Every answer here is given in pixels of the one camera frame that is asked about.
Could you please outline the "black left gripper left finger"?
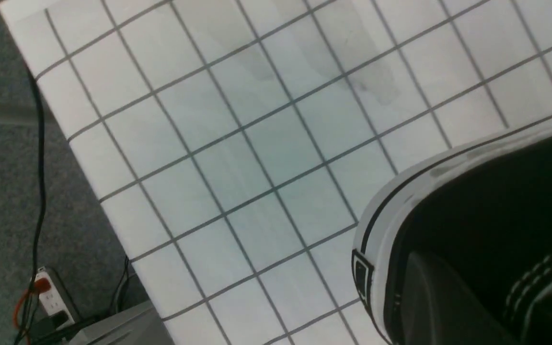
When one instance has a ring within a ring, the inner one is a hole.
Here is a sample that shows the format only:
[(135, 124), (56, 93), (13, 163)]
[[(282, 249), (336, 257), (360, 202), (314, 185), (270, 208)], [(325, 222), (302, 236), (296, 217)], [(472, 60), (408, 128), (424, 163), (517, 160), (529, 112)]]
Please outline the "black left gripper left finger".
[(431, 253), (411, 253), (401, 299), (405, 345), (514, 345), (451, 266)]

